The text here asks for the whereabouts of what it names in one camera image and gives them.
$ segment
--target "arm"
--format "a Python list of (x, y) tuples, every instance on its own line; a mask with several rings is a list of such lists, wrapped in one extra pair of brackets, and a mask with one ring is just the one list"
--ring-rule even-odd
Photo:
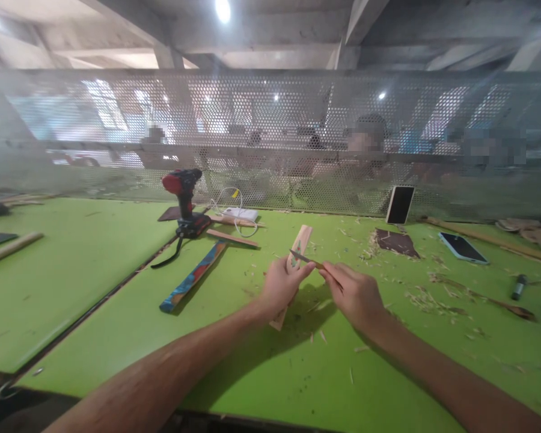
[(314, 269), (288, 275), (286, 263), (283, 257), (271, 264), (261, 295), (249, 305), (125, 368), (45, 432), (157, 431), (210, 369), (287, 306)]
[(377, 281), (339, 263), (319, 271), (360, 333), (418, 380), (470, 432), (541, 432), (541, 417), (410, 333), (385, 310)]

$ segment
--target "ceiling light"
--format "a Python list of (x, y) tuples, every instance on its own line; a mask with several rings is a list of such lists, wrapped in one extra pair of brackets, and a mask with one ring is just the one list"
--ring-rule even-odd
[(230, 21), (230, 5), (228, 0), (215, 0), (215, 9), (218, 19), (226, 24)]

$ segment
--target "phone case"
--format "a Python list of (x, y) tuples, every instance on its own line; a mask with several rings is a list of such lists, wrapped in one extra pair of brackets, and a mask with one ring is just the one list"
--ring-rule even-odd
[[(444, 236), (439, 233), (439, 237), (441, 238), (441, 240), (443, 241), (443, 243), (447, 246), (447, 248), (449, 248), (449, 250), (451, 250), (451, 252), (454, 254), (455, 257), (457, 257), (458, 259), (461, 259), (461, 260), (466, 260), (467, 262), (473, 262), (473, 263), (477, 263), (478, 265), (488, 265), (489, 264), (489, 261), (487, 259), (485, 259), (484, 262), (482, 262), (481, 260), (475, 260), (475, 259), (471, 259), (470, 257), (465, 257), (465, 256), (461, 256), (452, 246), (451, 244), (449, 244), (449, 242), (444, 238)], [(475, 247), (473, 247), (473, 250), (475, 250), (477, 253), (479, 253), (479, 251), (477, 251), (477, 249)]]

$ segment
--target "forearm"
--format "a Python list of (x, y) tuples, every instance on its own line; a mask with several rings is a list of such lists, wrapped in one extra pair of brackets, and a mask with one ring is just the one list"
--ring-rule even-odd
[(252, 302), (147, 355), (96, 389), (47, 432), (157, 431), (191, 388), (268, 314)]
[(361, 331), (470, 432), (541, 431), (541, 417), (385, 315)]

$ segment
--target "ceiling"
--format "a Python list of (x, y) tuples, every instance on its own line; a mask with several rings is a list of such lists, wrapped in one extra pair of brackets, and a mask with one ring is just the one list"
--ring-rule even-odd
[(541, 0), (0, 0), (0, 68), (541, 70)]

